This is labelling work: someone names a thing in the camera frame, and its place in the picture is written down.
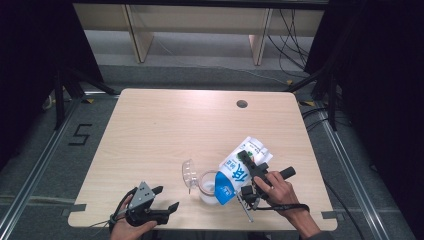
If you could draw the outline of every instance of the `human hand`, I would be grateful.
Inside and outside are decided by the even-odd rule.
[[[286,182],[279,172],[273,171],[266,174],[266,178],[271,183],[272,187],[266,184],[261,178],[255,177],[255,184],[260,187],[268,196],[268,204],[273,206],[276,204],[298,204],[299,200],[294,192],[291,183]],[[286,211],[278,211],[280,215],[289,218],[290,214],[303,209],[291,209]]]
[[[128,196],[121,205],[121,210],[124,210],[126,206],[131,202],[132,195]],[[131,226],[124,217],[124,213],[117,217],[119,219],[113,227],[112,233],[110,234],[111,240],[137,240],[144,233],[152,230],[156,225],[156,221],[146,222],[145,224],[133,227]]]
[[[269,172],[266,174],[266,178],[271,183],[272,187],[266,184],[260,177],[255,177],[253,180],[258,187],[268,194],[268,204],[273,206],[275,204],[299,203],[292,184],[286,182],[279,172]],[[321,231],[309,212],[303,208],[278,211],[278,213],[289,220],[299,231],[303,239],[311,237]]]

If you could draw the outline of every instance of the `hole in table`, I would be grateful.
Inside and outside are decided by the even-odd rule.
[[[246,102],[246,101],[244,101],[244,100],[238,100],[238,101],[237,101],[237,106],[238,106],[239,108],[245,108],[245,107],[247,107],[247,102]]]

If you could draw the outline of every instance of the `transparent container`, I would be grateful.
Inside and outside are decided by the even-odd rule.
[[[215,197],[215,175],[217,172],[216,170],[206,171],[200,175],[200,178],[197,178],[193,160],[187,160],[182,165],[183,180],[189,189],[189,193],[191,189],[199,187],[200,198],[209,205],[218,203],[218,199]]]

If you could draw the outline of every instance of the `plastic lid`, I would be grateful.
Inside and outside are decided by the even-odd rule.
[[[183,180],[188,189],[195,189],[198,186],[196,168],[194,167],[193,160],[183,162],[182,167]]]

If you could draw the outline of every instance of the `wooden table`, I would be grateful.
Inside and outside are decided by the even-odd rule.
[[[247,107],[237,106],[239,100]],[[197,172],[218,164],[247,136],[274,155],[269,170],[293,166],[289,179],[302,203],[323,230],[334,230],[333,211],[296,99],[291,93],[126,89],[122,92],[75,204],[69,224],[87,227],[105,221],[119,201],[141,181],[164,186],[152,209],[180,202],[167,225],[158,229],[276,231],[294,229],[273,211],[251,212],[250,223],[237,199],[207,205],[199,189],[185,186],[182,163],[192,159]]]

